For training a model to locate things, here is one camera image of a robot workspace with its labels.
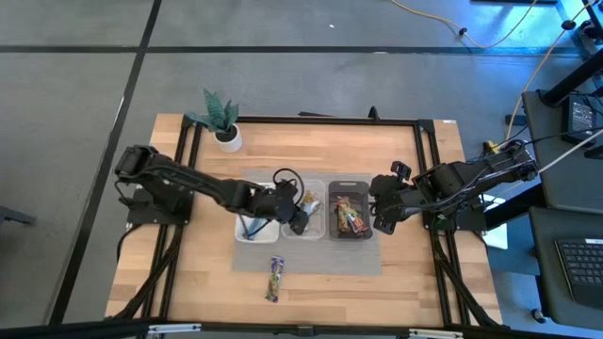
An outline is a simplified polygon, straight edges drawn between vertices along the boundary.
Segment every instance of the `candy wrapper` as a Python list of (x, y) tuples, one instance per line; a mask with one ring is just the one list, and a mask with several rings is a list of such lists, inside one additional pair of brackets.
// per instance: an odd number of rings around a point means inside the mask
[(366, 231), (368, 228), (356, 210), (351, 208), (350, 199), (337, 197), (337, 229), (342, 233), (349, 232), (350, 226), (355, 233)]
[(268, 301), (278, 302), (279, 300), (279, 287), (281, 286), (281, 279), (283, 278), (284, 265), (285, 259), (276, 255), (272, 257), (268, 291), (266, 292), (266, 299)]
[(321, 205), (322, 202), (320, 202), (318, 199), (318, 195), (313, 192), (305, 192), (303, 198), (301, 199), (301, 209), (308, 216), (311, 216), (313, 213), (315, 213)]

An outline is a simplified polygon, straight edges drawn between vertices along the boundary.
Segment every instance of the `black desk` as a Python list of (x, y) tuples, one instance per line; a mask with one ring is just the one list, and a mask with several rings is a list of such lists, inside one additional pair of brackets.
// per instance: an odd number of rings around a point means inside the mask
[[(562, 109), (544, 105), (535, 91), (523, 94), (524, 110), (532, 139), (554, 136), (561, 132)], [(597, 139), (601, 144), (603, 137)], [(542, 167), (574, 145), (560, 137), (534, 144), (536, 160)], [(541, 174), (546, 204), (558, 209), (603, 214), (603, 161), (584, 157), (576, 150), (557, 165)]]
[[(561, 132), (560, 107), (544, 105), (535, 91), (524, 92), (523, 102), (532, 139), (554, 136)], [(597, 145), (602, 143), (603, 137), (599, 137)], [(573, 146), (560, 137), (542, 140), (533, 145), (540, 167)], [(542, 173), (541, 179), (541, 184), (486, 212), (487, 227), (492, 228), (524, 215), (531, 206), (603, 215), (603, 160), (585, 158), (583, 150), (576, 150)]]
[(541, 276), (537, 278), (545, 316), (556, 323), (603, 330), (603, 311), (572, 300), (555, 239), (603, 237), (603, 216), (532, 207), (529, 211)]

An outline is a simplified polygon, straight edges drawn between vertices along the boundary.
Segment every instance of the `gray carpet floor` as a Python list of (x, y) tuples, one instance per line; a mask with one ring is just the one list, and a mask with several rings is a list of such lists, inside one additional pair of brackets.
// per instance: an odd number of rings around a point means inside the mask
[[(563, 3), (570, 14), (579, 8), (579, 1)], [(138, 46), (152, 4), (5, 0), (0, 2), (0, 52), (3, 45), (19, 44)], [(424, 0), (412, 6), (470, 27), (483, 43), (504, 36), (527, 8), (470, 0)], [(203, 112), (207, 88), (240, 102), (242, 115), (310, 111), (364, 117), (375, 105), (387, 118), (456, 120), (465, 156), (473, 157), (486, 139), (503, 139), (503, 117), (513, 111), (542, 59), (529, 52), (553, 42), (561, 22), (555, 7), (537, 6), (500, 45), (518, 48), (504, 55), (459, 50), (147, 54), (115, 154), (148, 142), (157, 113)], [(446, 25), (385, 0), (163, 1), (150, 45), (464, 47)], [(575, 45), (566, 36), (559, 46)], [(33, 227), (9, 222), (0, 228), (1, 328), (41, 324), (48, 314), (134, 58), (133, 53), (0, 53), (0, 205), (39, 219)], [(553, 55), (530, 88), (553, 86), (580, 62), (576, 55)], [(106, 186), (66, 321), (102, 318), (125, 216), (112, 185)], [(533, 289), (533, 282), (507, 274), (495, 274), (505, 323), (527, 331), (597, 336), (530, 321), (526, 310), (537, 307), (537, 300), (513, 291)]]

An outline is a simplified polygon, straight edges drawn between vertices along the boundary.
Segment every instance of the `potted plant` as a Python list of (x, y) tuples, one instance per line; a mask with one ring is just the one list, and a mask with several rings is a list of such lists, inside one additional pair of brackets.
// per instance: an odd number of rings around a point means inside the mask
[(207, 89), (204, 89), (204, 96), (208, 115), (202, 116), (194, 112), (187, 112), (186, 115), (213, 132), (221, 150), (227, 153), (238, 151), (243, 143), (241, 132), (235, 124), (238, 105), (231, 105), (229, 100), (226, 107), (222, 106), (218, 93), (211, 93)]

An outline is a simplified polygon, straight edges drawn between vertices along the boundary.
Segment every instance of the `white plant pot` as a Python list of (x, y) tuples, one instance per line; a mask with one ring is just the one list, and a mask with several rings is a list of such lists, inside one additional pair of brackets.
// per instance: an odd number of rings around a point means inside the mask
[(233, 126), (236, 128), (236, 137), (228, 142), (219, 141), (218, 138), (216, 137), (216, 134), (214, 133), (214, 140), (216, 140), (220, 149), (226, 153), (236, 152), (243, 145), (243, 138), (241, 137), (241, 130), (238, 128), (236, 123), (233, 124)]

